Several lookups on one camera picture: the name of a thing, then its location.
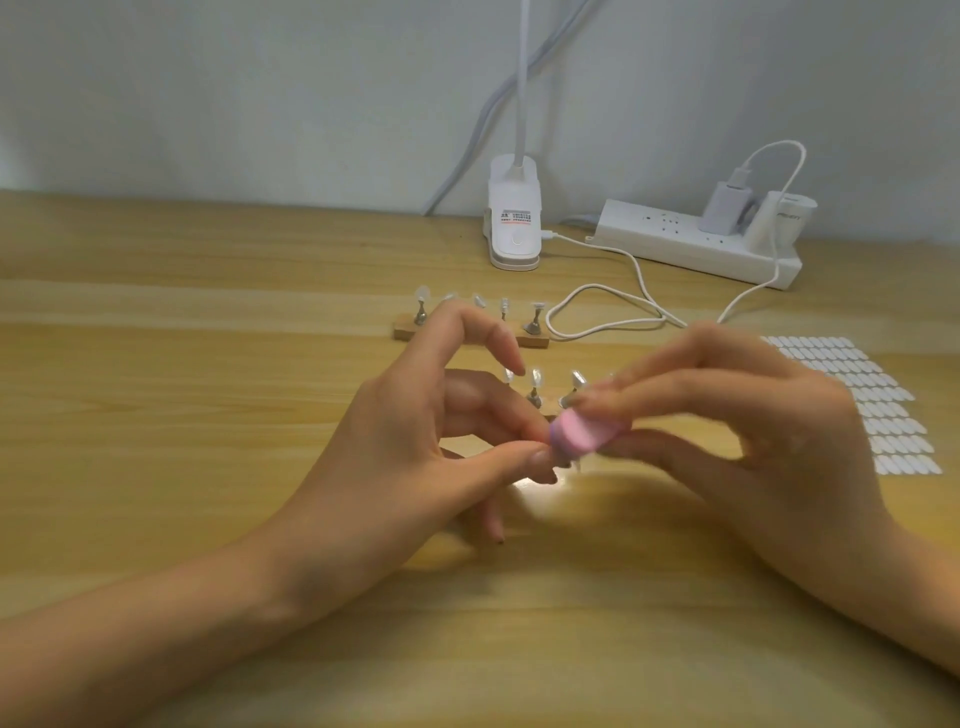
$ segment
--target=left hand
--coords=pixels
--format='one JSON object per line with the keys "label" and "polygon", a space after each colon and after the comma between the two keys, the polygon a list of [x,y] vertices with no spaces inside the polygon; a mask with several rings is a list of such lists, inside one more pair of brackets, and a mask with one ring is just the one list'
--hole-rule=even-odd
{"label": "left hand", "polygon": [[[367,590],[473,506],[502,541],[492,493],[523,477],[556,482],[537,408],[488,372],[445,368],[465,343],[483,344],[524,372],[505,324],[465,303],[442,303],[400,357],[361,385],[300,488],[252,534],[313,609],[329,611]],[[493,447],[444,455],[441,438],[468,434]]]}

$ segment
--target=power outlet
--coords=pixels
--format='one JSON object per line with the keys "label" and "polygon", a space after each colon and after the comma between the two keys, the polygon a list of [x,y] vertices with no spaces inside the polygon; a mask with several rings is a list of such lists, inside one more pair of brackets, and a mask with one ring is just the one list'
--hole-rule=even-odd
{"label": "power outlet", "polygon": [[[697,227],[699,220],[680,212],[607,200],[590,242],[748,283],[765,283],[773,277],[774,259],[770,255],[749,250],[743,235],[703,232]],[[785,290],[803,264],[792,244],[780,249],[779,260],[780,272],[770,286]]]}

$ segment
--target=white wall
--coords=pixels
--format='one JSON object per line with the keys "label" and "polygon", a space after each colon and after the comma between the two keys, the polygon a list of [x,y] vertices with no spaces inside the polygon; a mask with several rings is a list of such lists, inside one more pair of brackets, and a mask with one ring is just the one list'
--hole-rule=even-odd
{"label": "white wall", "polygon": [[[574,1],[534,1],[532,47]],[[0,0],[0,186],[417,210],[514,68],[517,8]],[[595,0],[530,84],[544,217],[696,213],[792,136],[815,233],[958,242],[958,30],[957,0]],[[512,137],[509,105],[440,212],[479,214]]]}

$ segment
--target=desk surface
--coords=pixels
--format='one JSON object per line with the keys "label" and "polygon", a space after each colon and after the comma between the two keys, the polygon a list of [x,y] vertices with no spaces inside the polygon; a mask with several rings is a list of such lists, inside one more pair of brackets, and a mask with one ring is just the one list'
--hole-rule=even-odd
{"label": "desk surface", "polygon": [[[498,271],[471,219],[4,193],[0,221],[0,614],[265,518],[400,351],[389,322],[422,283],[508,296],[523,315],[584,282],[636,285],[622,259],[560,242],[536,272]],[[960,250],[807,242],[801,255],[795,288],[748,299],[732,325],[849,336],[916,394],[946,474],[885,478],[884,492],[960,552]],[[687,320],[743,289],[643,266]],[[587,293],[559,326],[627,308]],[[675,335],[604,333],[527,362],[560,391],[571,368],[602,376]],[[456,363],[496,371],[481,351]],[[666,426],[735,452],[719,426]],[[656,473],[588,459],[508,510],[504,547],[441,534],[148,724],[960,724],[954,682],[798,593]]]}

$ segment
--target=hand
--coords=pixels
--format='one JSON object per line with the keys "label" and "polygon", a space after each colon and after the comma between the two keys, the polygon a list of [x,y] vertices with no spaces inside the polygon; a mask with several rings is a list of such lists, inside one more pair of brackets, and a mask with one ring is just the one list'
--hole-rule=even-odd
{"label": "hand", "polygon": [[585,415],[690,413],[726,423],[743,457],[635,429],[602,450],[660,468],[714,506],[761,558],[826,600],[894,533],[856,406],[836,380],[759,339],[698,325],[574,401]]}
{"label": "hand", "polygon": [[[485,499],[523,477],[556,482],[537,408],[490,373],[444,368],[464,343],[484,344],[503,366],[524,371],[505,324],[442,303],[387,371],[360,387],[303,484],[252,536],[310,602],[311,617],[368,589],[477,504],[502,541]],[[439,445],[468,434],[494,447],[453,459]]]}

